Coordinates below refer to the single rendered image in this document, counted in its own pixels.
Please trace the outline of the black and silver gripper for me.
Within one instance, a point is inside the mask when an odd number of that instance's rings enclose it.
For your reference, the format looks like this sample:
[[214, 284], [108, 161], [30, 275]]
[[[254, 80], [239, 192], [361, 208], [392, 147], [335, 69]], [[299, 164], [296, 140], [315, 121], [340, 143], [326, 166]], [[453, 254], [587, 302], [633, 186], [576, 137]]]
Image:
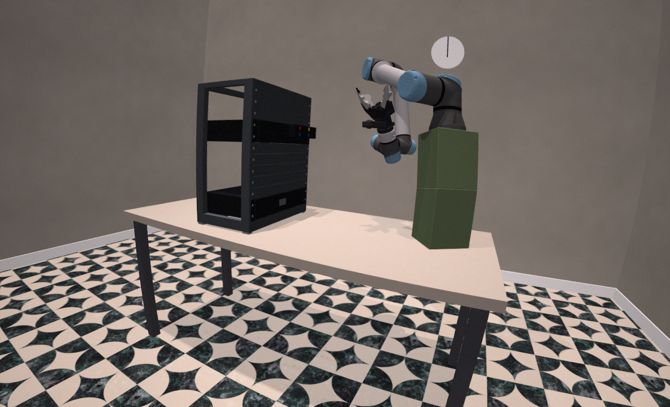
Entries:
[[[384, 95], [382, 95], [382, 101], [378, 102], [373, 106], [371, 102], [371, 96], [369, 94], [362, 95], [360, 90], [355, 88], [358, 97], [360, 98], [361, 105], [364, 111], [369, 114], [374, 121], [387, 123], [387, 127], [378, 128], [378, 133], [383, 134], [386, 132], [391, 132], [394, 128], [392, 126], [395, 123], [392, 123], [391, 114], [395, 112], [394, 107], [392, 106], [392, 101], [389, 101], [388, 95], [392, 96], [392, 92], [389, 92], [388, 86], [384, 88]], [[372, 106], [372, 108], [371, 108]], [[390, 110], [389, 110], [390, 109]]]

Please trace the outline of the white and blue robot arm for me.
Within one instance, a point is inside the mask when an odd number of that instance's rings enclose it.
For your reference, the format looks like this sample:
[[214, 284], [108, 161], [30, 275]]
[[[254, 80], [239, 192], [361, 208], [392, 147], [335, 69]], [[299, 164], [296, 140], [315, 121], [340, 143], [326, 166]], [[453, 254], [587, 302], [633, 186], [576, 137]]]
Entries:
[[384, 155], [387, 164], [396, 164], [400, 154], [412, 155], [417, 150], [416, 142], [410, 139], [409, 102], [433, 106], [429, 131], [435, 127], [466, 131], [462, 116], [462, 87], [458, 77], [404, 71], [397, 63], [368, 57], [364, 61], [362, 78], [392, 86], [396, 132], [393, 129], [377, 134], [370, 142], [374, 150]]

